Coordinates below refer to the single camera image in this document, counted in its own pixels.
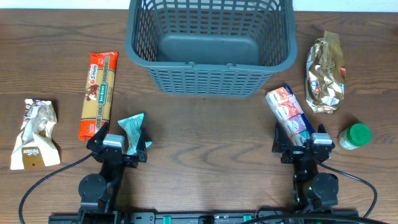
brown wooden surface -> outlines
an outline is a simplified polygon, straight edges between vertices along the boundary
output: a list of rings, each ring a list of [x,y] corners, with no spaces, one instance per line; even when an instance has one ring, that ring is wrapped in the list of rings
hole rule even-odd
[[[314,126],[323,123],[334,140],[360,120],[373,141],[355,151],[339,146],[326,164],[374,184],[379,200],[371,218],[398,222],[398,14],[296,12],[298,57],[252,97],[173,97],[159,91],[146,71],[124,52],[127,11],[0,11],[0,223],[18,223],[19,202],[36,181],[89,152],[77,138],[90,52],[120,52],[111,133],[117,120],[147,113],[153,140],[148,163],[125,173],[118,204],[125,208],[255,210],[293,204],[293,167],[271,153],[276,119],[267,91],[289,84]],[[323,30],[340,34],[348,78],[346,99],[333,115],[314,114],[305,102],[305,58]],[[58,124],[53,140],[62,163],[38,170],[9,170],[25,98],[52,100]],[[51,213],[76,212],[81,178],[97,173],[94,159],[62,172],[33,191],[27,223]],[[372,191],[339,176],[339,208],[363,215]]]

green cap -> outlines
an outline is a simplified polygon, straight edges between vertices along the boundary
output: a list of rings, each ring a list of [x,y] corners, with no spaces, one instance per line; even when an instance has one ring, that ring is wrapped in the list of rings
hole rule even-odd
[[[354,146],[364,146],[372,140],[372,132],[365,124],[354,124],[347,130],[347,140]]]

white bottle with green lid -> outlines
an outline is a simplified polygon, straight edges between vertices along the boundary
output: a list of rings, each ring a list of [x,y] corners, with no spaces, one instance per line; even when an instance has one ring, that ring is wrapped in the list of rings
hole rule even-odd
[[[366,145],[372,140],[372,132],[365,124],[354,124],[340,132],[338,142],[345,149],[353,150]]]

crumpled gold package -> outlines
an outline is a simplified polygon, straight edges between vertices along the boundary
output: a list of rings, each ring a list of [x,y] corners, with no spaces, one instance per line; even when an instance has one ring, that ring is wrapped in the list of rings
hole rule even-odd
[[[24,122],[11,155],[11,169],[35,169],[59,164],[60,156],[51,139],[57,123],[51,101],[25,100]]]
[[[338,34],[325,31],[311,47],[307,59],[305,99],[315,113],[334,113],[344,99],[346,78]]]

gray plastic basket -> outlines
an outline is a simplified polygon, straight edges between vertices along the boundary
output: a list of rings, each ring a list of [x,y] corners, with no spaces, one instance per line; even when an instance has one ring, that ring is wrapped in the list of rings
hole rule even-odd
[[[296,59],[292,0],[131,0],[125,48],[166,93],[252,95]]]

